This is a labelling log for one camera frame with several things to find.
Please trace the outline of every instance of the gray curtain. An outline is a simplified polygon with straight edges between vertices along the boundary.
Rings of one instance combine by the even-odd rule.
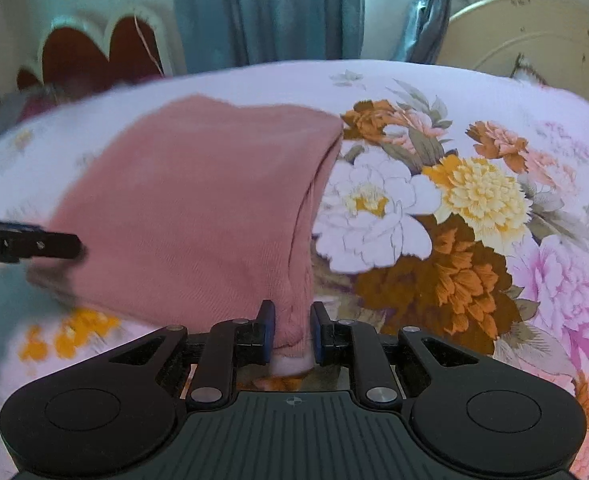
[[[356,58],[363,0],[174,0],[188,73]]]
[[[393,59],[434,64],[448,27],[450,3],[451,0],[414,0]]]

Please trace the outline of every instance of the bed sheet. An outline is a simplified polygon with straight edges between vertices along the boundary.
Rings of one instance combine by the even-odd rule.
[[[200,93],[343,117],[341,156],[311,240],[332,316],[418,325],[553,381],[589,428],[589,104],[446,67],[289,62],[120,89],[0,139],[0,219],[47,223],[127,125]],[[0,408],[19,387],[155,327],[62,304],[0,264]],[[239,378],[265,390],[341,387],[338,368]],[[0,480],[14,473],[0,439]],[[589,479],[589,430],[573,466]]]

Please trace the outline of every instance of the fabric fold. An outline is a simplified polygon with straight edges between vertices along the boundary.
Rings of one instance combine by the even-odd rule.
[[[48,228],[78,262],[36,259],[31,282],[97,310],[207,332],[276,305],[278,354],[307,353],[309,240],[341,120],[292,105],[173,102],[122,133]]]

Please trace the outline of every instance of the heart-shaped headboard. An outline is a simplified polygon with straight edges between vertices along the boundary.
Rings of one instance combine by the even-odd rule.
[[[100,92],[119,82],[170,76],[172,67],[161,19],[146,7],[119,12],[105,30],[78,16],[55,19],[36,60],[17,73],[17,87],[80,85]]]

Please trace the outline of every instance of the black robotic gripper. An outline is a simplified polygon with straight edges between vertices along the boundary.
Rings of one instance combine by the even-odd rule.
[[[271,301],[207,334],[167,326],[7,400],[15,480],[573,478],[585,416],[561,388],[416,327],[379,335],[322,303],[310,322],[349,391],[236,391],[237,368],[270,360]]]

